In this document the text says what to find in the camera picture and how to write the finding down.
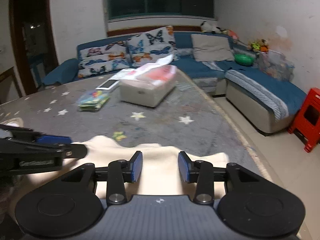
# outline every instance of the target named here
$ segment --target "black circular cover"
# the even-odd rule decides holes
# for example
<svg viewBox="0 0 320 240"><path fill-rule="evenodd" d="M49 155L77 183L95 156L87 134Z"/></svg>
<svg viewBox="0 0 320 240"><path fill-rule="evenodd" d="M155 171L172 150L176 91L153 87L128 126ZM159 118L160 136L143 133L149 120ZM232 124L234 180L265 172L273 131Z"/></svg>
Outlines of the black circular cover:
<svg viewBox="0 0 320 240"><path fill-rule="evenodd" d="M50 194L35 190L17 203L15 216L25 233L62 238L89 228L102 212L101 201L90 191Z"/></svg>
<svg viewBox="0 0 320 240"><path fill-rule="evenodd" d="M229 192L217 211L229 228L259 238L296 234L305 216L301 200L285 190L273 195Z"/></svg>

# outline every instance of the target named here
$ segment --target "red plastic stool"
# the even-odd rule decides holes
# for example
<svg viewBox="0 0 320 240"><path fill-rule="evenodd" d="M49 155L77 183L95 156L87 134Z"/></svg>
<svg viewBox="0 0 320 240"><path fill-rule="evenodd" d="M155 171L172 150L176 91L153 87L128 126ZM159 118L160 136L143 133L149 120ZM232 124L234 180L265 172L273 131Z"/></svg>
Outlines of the red plastic stool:
<svg viewBox="0 0 320 240"><path fill-rule="evenodd" d="M301 110L288 129L293 133L298 129L300 133L308 140L304 150L309 153L320 140L320 89L311 88L306 99L303 102Z"/></svg>

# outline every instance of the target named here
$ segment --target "sofa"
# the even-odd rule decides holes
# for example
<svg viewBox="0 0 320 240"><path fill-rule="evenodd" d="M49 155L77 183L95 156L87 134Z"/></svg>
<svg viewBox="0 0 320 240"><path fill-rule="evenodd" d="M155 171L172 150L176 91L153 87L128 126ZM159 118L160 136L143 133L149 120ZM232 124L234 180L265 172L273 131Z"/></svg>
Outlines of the sofa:
<svg viewBox="0 0 320 240"><path fill-rule="evenodd" d="M193 57L192 34L221 36L228 38L230 49L235 53L249 54L246 47L233 43L233 39L223 34L200 32L174 32L178 60L171 64L187 74L201 89L212 96L225 95L254 126L264 135L280 131L290 125L299 111L306 94L290 82L279 81L262 71L245 67L235 61L199 62ZM134 35L109 37L77 46L77 58L69 59L50 72L44 79L45 86L65 84L92 76L115 73L95 73L92 76L78 78L81 50L106 46L126 41Z"/></svg>

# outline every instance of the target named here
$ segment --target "floor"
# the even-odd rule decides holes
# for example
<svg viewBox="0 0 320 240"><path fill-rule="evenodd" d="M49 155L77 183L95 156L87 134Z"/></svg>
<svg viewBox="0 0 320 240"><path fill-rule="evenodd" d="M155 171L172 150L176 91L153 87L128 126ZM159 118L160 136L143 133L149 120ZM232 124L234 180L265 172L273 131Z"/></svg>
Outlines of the floor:
<svg viewBox="0 0 320 240"><path fill-rule="evenodd" d="M306 207L303 240L320 240L320 145L311 153L294 134L284 131L269 137L258 133L225 97L214 99L244 132L274 182L297 195Z"/></svg>

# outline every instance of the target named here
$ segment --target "sofa backrest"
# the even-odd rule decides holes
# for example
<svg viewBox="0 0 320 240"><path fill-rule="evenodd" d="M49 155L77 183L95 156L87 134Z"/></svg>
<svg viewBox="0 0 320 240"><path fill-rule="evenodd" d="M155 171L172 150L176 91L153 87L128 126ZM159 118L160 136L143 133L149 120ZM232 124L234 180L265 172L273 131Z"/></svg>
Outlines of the sofa backrest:
<svg viewBox="0 0 320 240"><path fill-rule="evenodd" d="M230 49L233 49L233 39L224 34L211 34L211 33L202 33L202 32L174 32L174 37L176 40L177 49L191 49L192 48L192 39L191 34L202 34L202 35L210 35L210 36L220 36L228 38ZM87 43L83 43L77 46L77 58L80 58L80 51L82 49L88 49L93 47L102 47L106 46L110 43L115 41L125 41L128 38L132 37L134 34L123 35L123 36L116 36L116 37L109 37L103 40L98 41L90 41Z"/></svg>

